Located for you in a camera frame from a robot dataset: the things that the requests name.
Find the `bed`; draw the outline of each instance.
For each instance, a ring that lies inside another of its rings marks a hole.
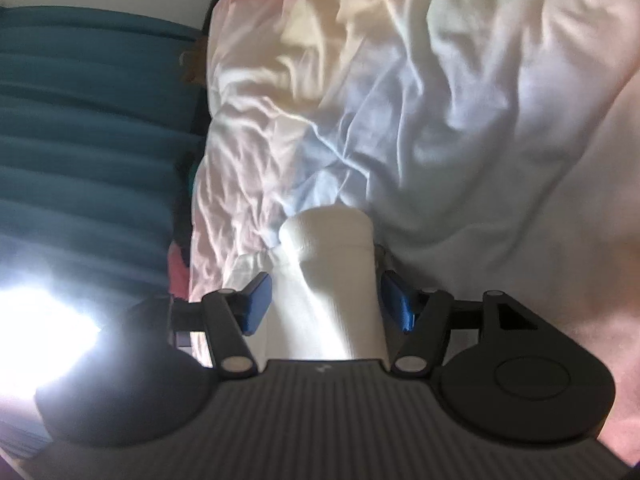
[[[640,0],[221,0],[190,299],[343,203],[417,286],[498,288],[603,360],[640,460]]]

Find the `mattress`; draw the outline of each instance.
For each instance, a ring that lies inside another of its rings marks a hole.
[[[498,288],[603,360],[640,460],[640,0],[221,0],[191,300],[343,203],[416,286]]]

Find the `blue curtain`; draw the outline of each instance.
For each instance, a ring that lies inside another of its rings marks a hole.
[[[165,292],[200,35],[130,14],[0,8],[0,289],[27,285],[103,323]]]

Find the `ribbed black surface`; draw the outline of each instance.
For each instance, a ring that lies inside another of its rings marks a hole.
[[[596,441],[512,449],[453,423],[430,389],[377,362],[271,362],[225,383],[205,411],[162,440],[127,449],[56,443],[35,479],[618,479]]]

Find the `pink cloth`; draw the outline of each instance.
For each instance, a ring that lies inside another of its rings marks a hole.
[[[166,262],[169,272],[169,294],[182,300],[189,300],[189,269],[182,260],[177,243],[171,242]]]

